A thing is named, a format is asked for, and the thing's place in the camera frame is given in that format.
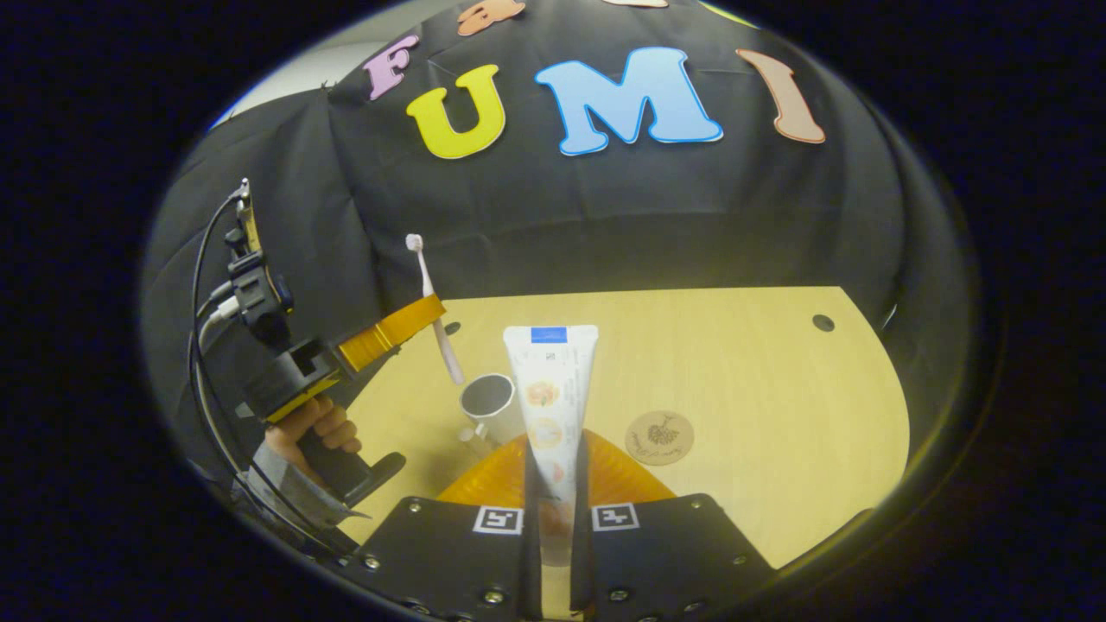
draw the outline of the blue letter m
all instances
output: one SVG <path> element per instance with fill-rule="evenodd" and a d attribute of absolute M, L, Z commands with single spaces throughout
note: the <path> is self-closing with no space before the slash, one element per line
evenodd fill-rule
<path fill-rule="evenodd" d="M 567 61 L 534 75 L 556 97 L 564 121 L 561 153 L 582 155 L 603 151 L 607 135 L 597 132 L 591 110 L 625 143 L 637 141 L 645 103 L 656 118 L 649 136 L 661 143 L 709 143 L 722 137 L 722 126 L 707 117 L 684 71 L 687 54 L 672 48 L 641 48 L 626 58 L 622 84 L 580 61 Z"/>

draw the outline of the coaster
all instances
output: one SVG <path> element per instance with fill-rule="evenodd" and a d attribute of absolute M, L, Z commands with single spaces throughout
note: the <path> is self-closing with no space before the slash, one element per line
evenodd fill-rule
<path fill-rule="evenodd" d="M 626 452 L 639 463 L 670 465 L 691 450 L 695 431 L 682 415 L 671 411 L 646 413 L 626 429 Z"/>

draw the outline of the cup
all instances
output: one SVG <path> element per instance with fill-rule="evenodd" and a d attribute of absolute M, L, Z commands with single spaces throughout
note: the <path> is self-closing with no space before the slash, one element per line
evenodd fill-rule
<path fill-rule="evenodd" d="M 514 383 L 503 374 L 484 374 L 461 391 L 461 412 L 477 436 L 493 445 L 510 443 L 526 433 Z"/>

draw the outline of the wooden table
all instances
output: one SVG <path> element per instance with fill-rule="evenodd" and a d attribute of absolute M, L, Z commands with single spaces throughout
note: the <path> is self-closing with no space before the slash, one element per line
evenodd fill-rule
<path fill-rule="evenodd" d="M 585 427 L 625 447 L 649 411 L 695 428 L 679 462 L 648 468 L 676 495 L 707 493 L 774 568 L 872 508 L 898 484 L 909 424 L 895 370 L 841 288 L 657 290 L 445 301 L 466 379 L 510 375 L 508 325 L 596 324 Z M 813 317 L 826 315 L 823 331 Z M 364 541 L 403 497 L 436 497 L 477 463 L 431 331 L 384 365 L 348 408 L 362 457 L 407 466 L 342 529 Z M 567 569 L 545 568 L 545 614 L 567 619 Z"/>

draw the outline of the toothpaste tube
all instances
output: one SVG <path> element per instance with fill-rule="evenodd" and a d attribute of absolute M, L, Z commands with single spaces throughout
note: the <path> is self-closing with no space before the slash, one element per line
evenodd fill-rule
<path fill-rule="evenodd" d="M 567 566 L 572 556 L 576 452 L 598 338 L 594 325 L 503 331 L 522 418 L 544 484 L 538 520 L 545 566 Z"/>

